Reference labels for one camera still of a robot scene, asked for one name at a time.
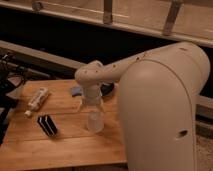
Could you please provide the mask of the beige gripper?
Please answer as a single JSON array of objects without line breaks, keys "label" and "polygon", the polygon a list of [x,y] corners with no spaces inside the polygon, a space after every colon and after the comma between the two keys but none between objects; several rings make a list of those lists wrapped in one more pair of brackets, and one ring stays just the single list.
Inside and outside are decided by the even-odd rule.
[{"label": "beige gripper", "polygon": [[78,108],[78,113],[81,113],[84,109],[84,105],[96,106],[99,105],[100,115],[102,121],[104,121],[104,107],[101,103],[101,90],[98,85],[84,86],[82,88],[82,101]]}]

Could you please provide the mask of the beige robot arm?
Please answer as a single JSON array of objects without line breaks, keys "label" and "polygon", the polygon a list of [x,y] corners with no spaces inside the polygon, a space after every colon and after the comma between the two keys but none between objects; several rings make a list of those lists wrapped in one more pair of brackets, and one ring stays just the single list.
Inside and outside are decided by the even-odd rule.
[{"label": "beige robot arm", "polygon": [[119,84],[118,115],[129,171],[197,171],[197,99],[210,74],[206,53],[190,42],[148,50],[75,73],[83,103],[98,105],[102,83]]}]

